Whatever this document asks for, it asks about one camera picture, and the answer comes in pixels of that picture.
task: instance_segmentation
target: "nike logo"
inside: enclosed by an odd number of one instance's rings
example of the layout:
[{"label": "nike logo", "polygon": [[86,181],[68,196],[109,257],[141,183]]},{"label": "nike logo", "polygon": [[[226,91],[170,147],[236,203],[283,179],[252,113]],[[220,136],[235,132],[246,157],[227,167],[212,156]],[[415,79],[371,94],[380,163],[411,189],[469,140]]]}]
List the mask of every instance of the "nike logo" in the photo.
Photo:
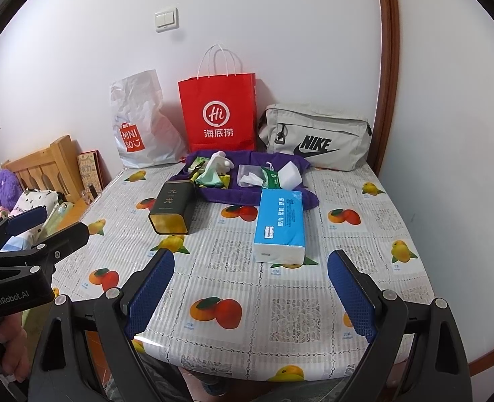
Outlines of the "nike logo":
[{"label": "nike logo", "polygon": [[[331,142],[332,139],[306,135],[303,142],[298,144],[294,149],[294,154],[299,155],[302,158],[307,158],[314,155],[327,154],[338,151],[338,149],[327,149]],[[305,153],[304,151],[301,151],[301,148],[308,149],[312,152]]]}]

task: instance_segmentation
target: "white paper handle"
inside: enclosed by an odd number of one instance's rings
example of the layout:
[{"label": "white paper handle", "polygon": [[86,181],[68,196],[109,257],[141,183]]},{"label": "white paper handle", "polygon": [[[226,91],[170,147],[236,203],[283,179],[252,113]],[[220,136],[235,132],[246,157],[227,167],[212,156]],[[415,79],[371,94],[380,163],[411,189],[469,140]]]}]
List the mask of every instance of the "white paper handle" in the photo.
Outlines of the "white paper handle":
[{"label": "white paper handle", "polygon": [[[204,62],[204,58],[206,57],[206,55],[208,55],[208,78],[210,78],[210,55],[211,55],[211,50],[214,47],[219,47],[219,49],[222,51],[223,55],[225,56],[225,66],[227,68],[227,77],[228,77],[228,59],[227,59],[227,54],[225,53],[225,51],[223,50],[223,48],[221,47],[221,45],[223,45],[223,44],[215,44],[215,45],[212,45],[210,48],[208,48],[206,50],[206,52],[204,53],[204,56],[202,56],[202,60],[200,61],[199,69],[197,71],[197,80],[199,79],[200,67],[202,66],[202,63]],[[234,64],[234,75],[237,75],[237,72],[236,72],[236,61],[234,60],[234,56],[232,55],[232,53],[230,51],[228,51],[228,52],[230,53],[230,55],[232,57],[232,62]]]}]

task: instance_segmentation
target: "blue tissue package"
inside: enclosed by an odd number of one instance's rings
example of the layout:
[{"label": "blue tissue package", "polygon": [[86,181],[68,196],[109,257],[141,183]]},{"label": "blue tissue package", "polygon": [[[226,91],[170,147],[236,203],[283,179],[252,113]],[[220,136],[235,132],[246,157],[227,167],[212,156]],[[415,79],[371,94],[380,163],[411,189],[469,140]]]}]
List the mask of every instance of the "blue tissue package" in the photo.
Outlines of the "blue tissue package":
[{"label": "blue tissue package", "polygon": [[301,192],[262,189],[252,250],[257,262],[303,264],[305,229]]}]

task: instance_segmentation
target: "light switch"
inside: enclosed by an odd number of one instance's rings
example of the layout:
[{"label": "light switch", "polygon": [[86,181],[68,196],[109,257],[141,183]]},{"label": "light switch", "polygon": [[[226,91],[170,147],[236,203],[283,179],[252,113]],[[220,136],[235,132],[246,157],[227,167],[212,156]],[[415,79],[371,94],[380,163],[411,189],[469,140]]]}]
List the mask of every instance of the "light switch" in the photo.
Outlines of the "light switch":
[{"label": "light switch", "polygon": [[154,15],[154,22],[156,25],[156,32],[162,32],[165,30],[173,30],[178,28],[178,9],[171,8],[161,12],[157,12]]},{"label": "light switch", "polygon": [[156,15],[156,27],[163,27],[165,24],[165,14]]},{"label": "light switch", "polygon": [[175,21],[175,14],[174,12],[167,12],[165,14],[165,25],[173,24]]}]

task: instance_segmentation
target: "purple plush toy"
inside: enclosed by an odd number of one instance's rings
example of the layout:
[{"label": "purple plush toy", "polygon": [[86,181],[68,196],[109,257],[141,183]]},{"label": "purple plush toy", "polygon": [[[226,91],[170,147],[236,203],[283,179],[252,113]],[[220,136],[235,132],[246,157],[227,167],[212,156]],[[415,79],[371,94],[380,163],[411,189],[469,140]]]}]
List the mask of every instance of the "purple plush toy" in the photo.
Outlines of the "purple plush toy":
[{"label": "purple plush toy", "polygon": [[0,170],[0,207],[11,211],[22,194],[22,186],[16,174],[8,169]]}]

